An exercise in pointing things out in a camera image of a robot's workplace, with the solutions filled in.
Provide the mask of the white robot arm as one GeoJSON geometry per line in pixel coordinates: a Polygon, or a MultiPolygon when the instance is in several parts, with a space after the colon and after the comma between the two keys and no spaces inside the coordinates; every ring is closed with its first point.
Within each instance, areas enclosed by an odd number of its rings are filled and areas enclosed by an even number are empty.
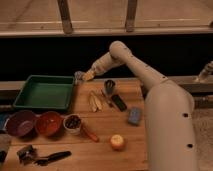
{"type": "Polygon", "coordinates": [[[149,171],[200,171],[192,124],[195,102],[188,91],[135,57],[121,41],[112,42],[83,79],[91,80],[121,65],[148,90],[144,105],[149,171]]]}

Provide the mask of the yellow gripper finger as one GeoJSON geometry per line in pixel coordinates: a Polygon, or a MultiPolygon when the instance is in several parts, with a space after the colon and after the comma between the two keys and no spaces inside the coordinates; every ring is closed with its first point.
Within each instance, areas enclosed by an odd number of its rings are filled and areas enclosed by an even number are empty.
{"type": "Polygon", "coordinates": [[[85,72],[82,76],[82,79],[84,81],[92,80],[95,77],[95,72],[92,69],[89,69],[87,72],[85,72]]]}

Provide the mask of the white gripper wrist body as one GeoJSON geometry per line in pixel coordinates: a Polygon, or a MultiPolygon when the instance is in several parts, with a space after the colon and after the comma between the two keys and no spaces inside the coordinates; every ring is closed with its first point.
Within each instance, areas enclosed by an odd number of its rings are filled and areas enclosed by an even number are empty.
{"type": "Polygon", "coordinates": [[[121,66],[122,62],[114,58],[109,52],[97,59],[91,66],[91,70],[96,76],[100,76],[111,70],[112,68],[121,66]]]}

